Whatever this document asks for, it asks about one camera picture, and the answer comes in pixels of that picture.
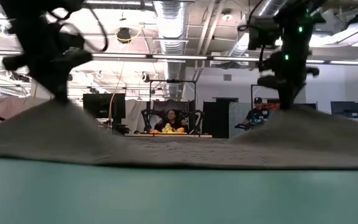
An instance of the monitor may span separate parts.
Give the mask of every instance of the monitor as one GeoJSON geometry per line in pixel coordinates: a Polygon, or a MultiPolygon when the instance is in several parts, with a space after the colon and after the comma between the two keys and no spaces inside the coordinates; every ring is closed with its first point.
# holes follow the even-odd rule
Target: monitor
{"type": "MultiPolygon", "coordinates": [[[[95,118],[108,118],[112,93],[96,93],[83,95],[83,107],[95,118]]],[[[111,117],[125,118],[125,94],[116,93],[111,105],[111,117]]]]}
{"type": "Polygon", "coordinates": [[[358,101],[332,101],[331,114],[358,118],[358,101]]]}
{"type": "Polygon", "coordinates": [[[296,105],[307,106],[309,108],[317,110],[317,103],[297,103],[296,105]]]}

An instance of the teal table surface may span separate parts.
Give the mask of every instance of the teal table surface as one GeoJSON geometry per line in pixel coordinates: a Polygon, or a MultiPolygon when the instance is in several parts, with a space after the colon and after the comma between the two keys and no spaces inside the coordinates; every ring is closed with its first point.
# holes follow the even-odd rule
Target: teal table surface
{"type": "Polygon", "coordinates": [[[153,170],[0,159],[0,224],[358,224],[358,171],[153,170]]]}

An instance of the yellow object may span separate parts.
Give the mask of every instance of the yellow object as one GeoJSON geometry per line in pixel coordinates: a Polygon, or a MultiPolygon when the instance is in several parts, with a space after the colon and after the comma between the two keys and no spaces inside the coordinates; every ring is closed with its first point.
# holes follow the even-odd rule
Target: yellow object
{"type": "Polygon", "coordinates": [[[176,130],[177,133],[184,133],[185,132],[185,129],[184,128],[178,128],[176,130]]]}
{"type": "Polygon", "coordinates": [[[170,123],[167,123],[167,124],[165,125],[165,128],[162,129],[162,132],[163,132],[163,133],[173,133],[171,124],[170,124],[170,123]]]}

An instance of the wrinkled fabric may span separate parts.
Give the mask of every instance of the wrinkled fabric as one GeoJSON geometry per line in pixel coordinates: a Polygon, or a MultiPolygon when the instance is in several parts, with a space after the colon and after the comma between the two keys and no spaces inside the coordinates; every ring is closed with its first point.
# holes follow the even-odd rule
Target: wrinkled fabric
{"type": "Polygon", "coordinates": [[[0,124],[0,157],[178,169],[358,169],[358,122],[294,108],[229,140],[132,138],[98,129],[71,103],[49,101],[0,124]]]}

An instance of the metal frame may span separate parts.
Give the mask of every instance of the metal frame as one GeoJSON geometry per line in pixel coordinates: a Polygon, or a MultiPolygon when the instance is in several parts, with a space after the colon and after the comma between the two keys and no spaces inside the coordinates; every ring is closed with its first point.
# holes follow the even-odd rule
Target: metal frame
{"type": "MultiPolygon", "coordinates": [[[[18,55],[22,52],[18,50],[0,50],[0,56],[18,55]]],[[[164,54],[121,54],[121,53],[93,53],[95,59],[107,59],[116,58],[125,62],[126,60],[214,60],[222,62],[258,62],[257,57],[220,57],[210,55],[164,55],[164,54]]],[[[358,60],[325,60],[325,59],[313,59],[307,60],[307,64],[310,65],[352,65],[358,66],[358,60]]]]}

